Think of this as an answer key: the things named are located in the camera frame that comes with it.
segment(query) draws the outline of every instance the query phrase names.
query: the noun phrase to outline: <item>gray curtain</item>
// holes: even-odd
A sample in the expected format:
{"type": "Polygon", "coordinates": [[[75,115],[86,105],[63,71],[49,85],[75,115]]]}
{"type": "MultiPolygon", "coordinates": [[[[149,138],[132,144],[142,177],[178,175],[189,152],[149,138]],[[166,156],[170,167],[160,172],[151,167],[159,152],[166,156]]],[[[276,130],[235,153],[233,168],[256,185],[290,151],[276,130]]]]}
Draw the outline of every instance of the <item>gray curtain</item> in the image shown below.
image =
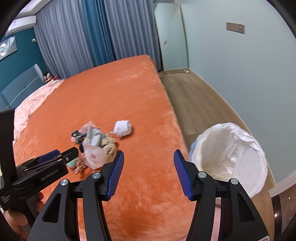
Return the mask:
{"type": "Polygon", "coordinates": [[[69,78],[94,67],[81,1],[52,0],[37,13],[37,43],[52,75],[69,78]]]}
{"type": "Polygon", "coordinates": [[[162,69],[152,5],[174,0],[104,0],[111,40],[117,59],[148,54],[162,69]]]}

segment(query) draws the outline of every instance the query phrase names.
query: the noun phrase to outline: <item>light switch panel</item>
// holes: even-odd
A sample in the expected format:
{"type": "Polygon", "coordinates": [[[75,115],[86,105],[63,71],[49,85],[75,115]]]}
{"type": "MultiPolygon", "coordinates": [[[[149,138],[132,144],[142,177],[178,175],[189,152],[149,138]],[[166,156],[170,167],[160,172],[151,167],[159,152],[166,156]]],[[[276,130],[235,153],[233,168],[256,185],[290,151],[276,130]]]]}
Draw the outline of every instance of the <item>light switch panel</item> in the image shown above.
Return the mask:
{"type": "Polygon", "coordinates": [[[226,22],[226,29],[229,31],[245,34],[243,24],[226,22]]]}

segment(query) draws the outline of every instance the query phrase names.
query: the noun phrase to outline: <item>curtain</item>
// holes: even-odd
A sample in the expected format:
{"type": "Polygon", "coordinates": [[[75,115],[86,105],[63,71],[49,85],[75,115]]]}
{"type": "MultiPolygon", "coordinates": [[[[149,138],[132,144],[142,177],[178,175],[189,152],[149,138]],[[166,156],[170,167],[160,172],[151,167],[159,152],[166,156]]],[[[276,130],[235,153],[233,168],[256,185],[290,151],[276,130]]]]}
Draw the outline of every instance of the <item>curtain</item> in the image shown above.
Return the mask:
{"type": "Polygon", "coordinates": [[[51,74],[69,78],[95,66],[77,0],[52,0],[36,15],[37,43],[51,74]]]}
{"type": "Polygon", "coordinates": [[[95,65],[114,61],[103,0],[81,0],[81,3],[95,65]]]}
{"type": "Polygon", "coordinates": [[[104,0],[117,59],[148,54],[162,69],[152,10],[155,0],[104,0]]]}

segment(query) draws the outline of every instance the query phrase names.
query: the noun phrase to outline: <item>finger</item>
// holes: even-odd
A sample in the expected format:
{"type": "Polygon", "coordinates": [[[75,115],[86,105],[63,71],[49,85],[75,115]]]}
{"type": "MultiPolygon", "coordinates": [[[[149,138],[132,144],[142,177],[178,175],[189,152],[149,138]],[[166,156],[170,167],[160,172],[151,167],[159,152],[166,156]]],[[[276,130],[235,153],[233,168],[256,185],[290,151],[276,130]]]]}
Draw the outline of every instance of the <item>finger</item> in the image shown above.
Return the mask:
{"type": "Polygon", "coordinates": [[[28,224],[28,220],[25,215],[11,209],[4,213],[4,217],[10,226],[25,226],[28,224]]]}
{"type": "Polygon", "coordinates": [[[16,233],[16,234],[21,234],[22,228],[21,226],[18,225],[10,225],[11,229],[16,233]]]}
{"type": "Polygon", "coordinates": [[[44,198],[44,195],[42,192],[37,193],[37,199],[42,200],[44,198]]]}
{"type": "Polygon", "coordinates": [[[26,232],[24,230],[21,230],[20,234],[19,234],[19,237],[22,239],[22,240],[27,240],[28,239],[28,235],[26,234],[26,232]]]}
{"type": "Polygon", "coordinates": [[[44,203],[42,201],[37,201],[36,202],[36,210],[38,212],[41,212],[41,209],[43,208],[43,206],[44,206],[44,203]]]}

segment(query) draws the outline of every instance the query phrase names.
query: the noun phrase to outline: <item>orange bedsheet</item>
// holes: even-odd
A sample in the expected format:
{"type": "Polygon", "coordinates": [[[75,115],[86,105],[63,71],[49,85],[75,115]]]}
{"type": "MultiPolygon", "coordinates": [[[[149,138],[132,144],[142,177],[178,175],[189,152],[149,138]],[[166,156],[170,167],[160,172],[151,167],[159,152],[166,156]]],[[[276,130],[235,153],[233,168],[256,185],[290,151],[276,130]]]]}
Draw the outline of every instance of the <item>orange bedsheet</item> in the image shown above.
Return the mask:
{"type": "MultiPolygon", "coordinates": [[[[118,188],[104,211],[113,241],[184,238],[195,203],[183,195],[173,164],[185,143],[173,108],[149,56],[105,64],[65,80],[32,114],[14,146],[16,164],[54,149],[71,148],[70,133],[89,121],[105,133],[130,120],[133,133],[117,138],[125,164],[118,188]]],[[[83,180],[93,170],[64,178],[83,180]]],[[[58,182],[46,188],[47,199],[58,182]]],[[[81,201],[80,233],[85,238],[81,201]]]]}

